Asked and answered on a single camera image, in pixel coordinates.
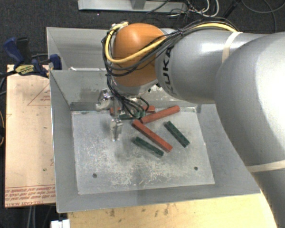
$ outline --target cardboard box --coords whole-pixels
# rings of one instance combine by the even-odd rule
[[[56,202],[52,146],[49,79],[7,77],[6,208]]]

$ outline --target black floor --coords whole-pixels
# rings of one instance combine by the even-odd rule
[[[78,11],[78,0],[0,0],[0,72],[5,71],[7,64],[13,64],[2,45],[10,37],[29,37],[30,49],[33,54],[47,52],[46,27],[65,28],[91,28],[109,29],[111,24],[120,21],[146,22],[158,27],[181,28],[194,20],[200,19],[200,15],[191,14],[190,18],[168,18],[167,16],[153,13],[128,13],[128,12],[91,12]],[[232,0],[218,0],[222,16],[231,4]],[[262,0],[244,0],[255,10],[268,11],[268,5]],[[285,0],[266,0],[272,9],[279,8]],[[255,13],[248,10],[240,3],[228,18],[239,30],[250,33],[269,34],[285,31],[285,5],[273,13]],[[0,97],[0,109],[5,115],[5,95]],[[29,207],[17,209],[5,209],[3,205],[4,194],[4,156],[5,146],[0,148],[0,222],[5,228],[26,227]],[[46,215],[48,219],[58,219],[55,207],[36,207],[36,227],[42,227]]]

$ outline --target yellow cable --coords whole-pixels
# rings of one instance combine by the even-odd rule
[[[148,47],[145,47],[143,49],[141,49],[140,51],[128,56],[128,57],[125,57],[125,58],[122,58],[122,59],[113,59],[110,57],[110,54],[109,54],[109,44],[110,44],[110,40],[111,40],[111,37],[112,35],[114,34],[114,32],[119,29],[120,27],[123,27],[124,25],[128,25],[127,23],[121,23],[121,24],[117,24],[115,26],[112,27],[112,29],[110,30],[109,34],[108,34],[108,37],[105,41],[105,56],[106,58],[112,62],[112,63],[125,63],[125,62],[128,62],[130,60],[133,60],[135,57],[138,57],[140,55],[142,55],[143,53],[146,53],[148,52],[149,50],[157,47],[160,43],[162,43],[164,39],[160,39],[154,43],[152,43],[151,45],[149,45]],[[220,24],[220,23],[206,23],[206,24],[201,24],[201,25],[197,25],[191,29],[195,29],[195,28],[201,28],[201,27],[218,27],[218,28],[221,28],[221,29],[224,29],[224,30],[228,30],[228,31],[231,31],[231,32],[237,32],[235,29],[233,29],[232,27],[228,26],[228,25],[225,25],[225,24]]]

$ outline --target clamp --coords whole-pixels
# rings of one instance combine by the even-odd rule
[[[36,59],[32,58],[29,50],[29,40],[27,38],[19,38],[17,40],[15,37],[9,38],[3,44],[3,49],[11,58],[16,60],[14,73],[18,73],[22,76],[40,75],[42,77],[48,77],[48,70]],[[61,60],[57,54],[51,55],[47,62],[52,64],[50,69],[62,69]]]

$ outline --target wooden table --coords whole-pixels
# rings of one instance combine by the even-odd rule
[[[71,228],[276,228],[262,193],[68,213]]]

